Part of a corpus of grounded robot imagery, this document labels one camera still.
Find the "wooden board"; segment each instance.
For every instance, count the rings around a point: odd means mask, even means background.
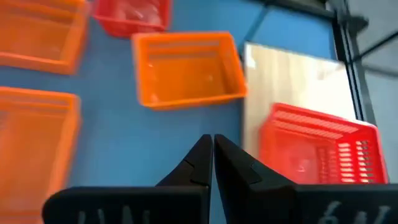
[[[258,130],[275,102],[355,119],[343,63],[246,44],[245,73],[243,147],[255,158]]]

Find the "orange plastic basket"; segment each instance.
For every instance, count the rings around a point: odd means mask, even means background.
[[[260,130],[259,159],[299,184],[386,184],[377,127],[276,103]]]
[[[41,223],[67,181],[79,124],[75,95],[0,87],[0,223]]]
[[[94,18],[115,37],[163,32],[170,24],[171,0],[96,0]]]
[[[164,110],[246,95],[229,33],[136,34],[132,38],[142,105]]]
[[[0,0],[0,65],[73,74],[87,16],[84,0]]]

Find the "blue surface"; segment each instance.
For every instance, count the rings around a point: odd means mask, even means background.
[[[239,45],[260,10],[241,0],[174,0],[171,29],[228,30]],[[329,23],[278,8],[270,8],[253,41],[335,58]],[[0,67],[0,85],[80,96],[83,126],[71,186],[154,185],[205,133],[241,144],[242,101],[164,112],[139,105],[130,42],[107,36],[94,20],[77,76]],[[214,176],[211,223],[225,223]]]

